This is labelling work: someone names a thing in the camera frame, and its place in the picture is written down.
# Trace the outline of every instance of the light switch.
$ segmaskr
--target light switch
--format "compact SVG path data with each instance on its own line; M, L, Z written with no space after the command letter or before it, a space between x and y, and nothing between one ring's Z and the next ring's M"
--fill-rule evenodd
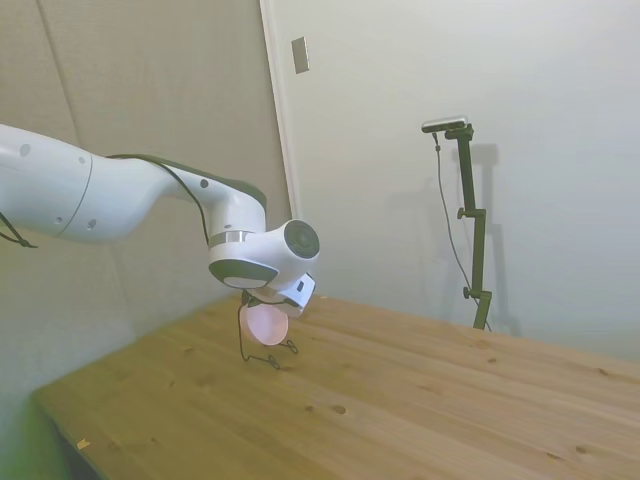
M296 67L296 73L304 73L309 71L309 53L307 52L307 39L300 37L291 42L293 50L293 63Z

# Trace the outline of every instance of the black cable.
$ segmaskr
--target black cable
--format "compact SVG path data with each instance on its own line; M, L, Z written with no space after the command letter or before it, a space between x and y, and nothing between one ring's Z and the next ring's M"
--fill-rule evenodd
M209 229L207 228L207 219L204 214L204 209L202 208L202 204L193 194L191 189L187 187L187 185L182 181L182 179L169 167L167 167L163 162L163 159L160 157L154 157L152 155L140 155L140 154L125 154L125 155L109 155L107 158L137 158L140 160L144 160L145 162L152 163L153 165L157 165L158 167L165 170L169 175L171 175L176 182L180 184L182 188L187 192L187 194L191 197L194 203L198 206L198 210L200 210L200 219L202 220L202 229L204 230L204 240L209 244Z
M460 271L462 272L462 276L464 277L464 281L467 284L467 288L471 291L471 283L469 282L469 277L467 276L467 272L465 272L464 267L462 266L462 262L460 261L460 257L458 257L458 250L456 249L455 243L453 243L453 235L451 234L451 220L449 220L449 209L447 208L447 202L444 199L444 191L442 189L442 173L441 173L441 165L440 165L440 144L438 143L438 134L433 133L433 139L436 142L436 155L438 156L438 187L440 188L440 198L442 199L442 206L444 207L444 218L447 220L447 233L449 234L449 243L451 244L451 249L453 250L453 256L456 257L456 262L458 263L458 267L460 267ZM470 297L476 304L476 307L479 307L478 300L473 297ZM487 328L490 332L493 332L491 329L491 325L489 325L489 321L486 321Z
M8 235L5 235L4 233L1 233L1 232L0 232L0 237L10 242L17 243L21 247L38 248L36 245L31 245L25 238L23 238L22 235L20 235L18 231L14 228L14 226L11 225L11 222L9 221L9 219L2 214L2 212L0 212L0 220L2 220L2 222L9 228L9 230L11 230L11 233L13 233L16 238L11 238Z

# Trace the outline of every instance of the wall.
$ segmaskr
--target wall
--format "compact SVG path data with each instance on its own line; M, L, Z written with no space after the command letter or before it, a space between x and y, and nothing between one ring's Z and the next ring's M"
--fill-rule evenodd
M640 4L272 0L319 291L471 325L423 121L473 121L496 330L640 360L635 285ZM295 75L291 40L311 70ZM472 222L443 143L454 241Z
M241 178L290 216L257 1L5 0L0 122ZM0 478L66 476L35 388L227 294L195 210L161 201L110 246L0 243Z

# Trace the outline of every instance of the circular joint cap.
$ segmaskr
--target circular joint cap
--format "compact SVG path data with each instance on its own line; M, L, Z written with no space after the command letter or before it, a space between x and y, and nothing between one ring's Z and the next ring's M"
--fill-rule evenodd
M313 258L320 252L318 234L302 220L292 220L284 229L284 240L289 249L301 258Z

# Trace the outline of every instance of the door frame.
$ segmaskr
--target door frame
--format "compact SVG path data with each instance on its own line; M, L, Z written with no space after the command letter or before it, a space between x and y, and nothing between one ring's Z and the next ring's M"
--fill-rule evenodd
M289 205L293 218L304 220L302 205L300 204L300 189L298 176L296 175L296 162L293 149L292 130L287 119L287 96L284 85L284 72L281 68L281 56L284 52L278 52L276 43L276 22L273 4L277 0L260 0L260 12L262 14L262 26L264 40L267 47L269 60L269 73L271 74L271 87L273 100L276 106L276 119L278 132L280 133L280 146L282 147L282 160L284 162L284 174L289 193Z

